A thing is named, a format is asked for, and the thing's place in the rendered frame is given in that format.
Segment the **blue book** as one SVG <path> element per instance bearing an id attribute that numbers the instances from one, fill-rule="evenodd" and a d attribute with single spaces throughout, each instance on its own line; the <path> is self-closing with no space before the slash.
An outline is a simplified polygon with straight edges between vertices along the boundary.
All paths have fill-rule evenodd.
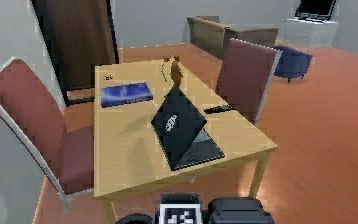
<path id="1" fill-rule="evenodd" d="M 101 89 L 101 106 L 103 108 L 125 104 L 150 101 L 153 94 L 146 82 L 131 83 Z"/>

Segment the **white cabinet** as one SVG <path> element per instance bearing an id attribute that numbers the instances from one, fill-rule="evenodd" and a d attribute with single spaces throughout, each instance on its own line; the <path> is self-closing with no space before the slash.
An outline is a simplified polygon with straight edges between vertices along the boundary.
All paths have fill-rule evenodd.
<path id="1" fill-rule="evenodd" d="M 335 21 L 286 19 L 280 29 L 280 39 L 304 48 L 331 46 L 338 27 Z"/>

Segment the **dark red chair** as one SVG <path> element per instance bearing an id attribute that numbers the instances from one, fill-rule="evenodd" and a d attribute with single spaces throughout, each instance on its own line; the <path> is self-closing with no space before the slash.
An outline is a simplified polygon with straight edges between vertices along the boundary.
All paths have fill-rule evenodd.
<path id="1" fill-rule="evenodd" d="M 257 125 L 280 50 L 231 38 L 220 68 L 216 93 Z"/>
<path id="2" fill-rule="evenodd" d="M 21 59 L 0 67 L 0 118 L 25 147 L 65 208 L 94 187 L 94 128 L 69 132 L 47 87 Z"/>

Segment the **black laptop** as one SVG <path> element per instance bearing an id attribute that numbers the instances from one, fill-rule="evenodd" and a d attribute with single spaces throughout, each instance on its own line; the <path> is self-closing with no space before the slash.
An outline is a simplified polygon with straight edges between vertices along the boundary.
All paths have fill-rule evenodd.
<path id="1" fill-rule="evenodd" d="M 174 85 L 151 121 L 172 171 L 224 158 L 204 129 L 207 119 Z"/>

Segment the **black remote control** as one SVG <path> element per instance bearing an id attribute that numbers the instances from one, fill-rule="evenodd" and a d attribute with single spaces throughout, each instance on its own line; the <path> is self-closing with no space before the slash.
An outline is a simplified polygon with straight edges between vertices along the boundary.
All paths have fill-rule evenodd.
<path id="1" fill-rule="evenodd" d="M 231 111 L 231 110 L 234 110 L 234 108 L 232 106 L 226 104 L 226 105 L 220 105 L 220 106 L 215 106 L 215 107 L 205 109 L 204 112 L 206 114 L 213 114 L 213 113 L 227 112 L 227 111 Z"/>

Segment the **light wooden table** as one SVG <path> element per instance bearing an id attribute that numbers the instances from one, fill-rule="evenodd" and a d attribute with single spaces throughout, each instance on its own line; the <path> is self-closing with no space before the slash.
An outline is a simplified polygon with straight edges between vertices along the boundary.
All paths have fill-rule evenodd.
<path id="1" fill-rule="evenodd" d="M 225 154 L 222 159 L 171 171 L 151 126 L 151 120 L 172 88 L 163 80 L 163 60 L 95 68 L 94 100 L 94 197 L 104 203 L 108 223 L 114 224 L 116 200 L 199 178 L 246 162 L 257 163 L 249 195 L 257 195 L 271 152 L 277 145 L 239 112 L 208 115 L 205 130 Z M 146 82 L 151 101 L 110 108 L 101 106 L 101 89 Z"/>

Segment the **red flower with green stem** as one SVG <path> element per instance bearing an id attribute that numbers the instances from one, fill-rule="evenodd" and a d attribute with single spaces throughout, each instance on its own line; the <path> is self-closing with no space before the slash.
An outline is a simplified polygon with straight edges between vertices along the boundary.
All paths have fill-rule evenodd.
<path id="1" fill-rule="evenodd" d="M 160 72 L 161 72 L 161 75 L 162 75 L 163 80 L 164 80 L 165 82 L 168 82 L 167 77 L 166 77 L 166 73 L 165 73 L 165 69 L 166 69 L 166 65 L 167 65 L 170 61 L 171 61 L 171 58 L 170 58 L 170 57 L 164 57 L 164 58 L 163 58 L 163 63 L 162 63 L 162 65 L 161 65 L 161 70 L 160 70 Z"/>

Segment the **brown sofa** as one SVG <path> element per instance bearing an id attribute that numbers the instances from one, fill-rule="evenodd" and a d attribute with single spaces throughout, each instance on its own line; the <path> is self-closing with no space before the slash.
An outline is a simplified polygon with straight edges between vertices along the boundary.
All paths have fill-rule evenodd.
<path id="1" fill-rule="evenodd" d="M 221 23 L 218 16 L 194 16 L 187 18 L 190 29 L 190 43 L 207 53 L 224 59 L 231 38 L 272 47 L 278 36 L 278 28 L 237 29 Z"/>

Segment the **brown figurine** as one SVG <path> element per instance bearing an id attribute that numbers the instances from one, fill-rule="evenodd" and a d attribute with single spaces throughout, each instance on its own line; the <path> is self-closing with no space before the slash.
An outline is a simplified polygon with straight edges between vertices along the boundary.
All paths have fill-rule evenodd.
<path id="1" fill-rule="evenodd" d="M 181 81 L 183 78 L 183 74 L 179 67 L 179 61 L 180 61 L 180 57 L 175 56 L 174 61 L 172 62 L 172 65 L 171 65 L 171 73 L 170 73 L 171 79 L 176 86 L 181 85 Z"/>

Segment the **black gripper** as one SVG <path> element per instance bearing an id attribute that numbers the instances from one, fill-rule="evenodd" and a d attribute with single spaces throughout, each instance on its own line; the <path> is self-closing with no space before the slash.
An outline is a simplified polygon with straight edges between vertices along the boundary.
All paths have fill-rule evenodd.
<path id="1" fill-rule="evenodd" d="M 153 218 L 147 214 L 133 213 L 116 221 L 115 224 L 152 224 Z"/>

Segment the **dark brown room door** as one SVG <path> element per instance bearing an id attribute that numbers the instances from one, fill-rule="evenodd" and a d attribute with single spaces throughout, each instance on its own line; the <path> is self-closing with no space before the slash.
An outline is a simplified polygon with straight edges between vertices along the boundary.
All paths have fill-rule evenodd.
<path id="1" fill-rule="evenodd" d="M 94 100 L 94 68 L 119 62 L 112 0 L 30 0 L 66 105 Z"/>

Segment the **black television set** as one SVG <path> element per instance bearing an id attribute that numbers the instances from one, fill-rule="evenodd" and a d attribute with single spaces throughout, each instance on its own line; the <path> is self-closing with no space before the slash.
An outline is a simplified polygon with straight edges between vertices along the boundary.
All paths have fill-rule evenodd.
<path id="1" fill-rule="evenodd" d="M 337 0 L 300 0 L 295 17 L 301 19 L 330 20 Z"/>

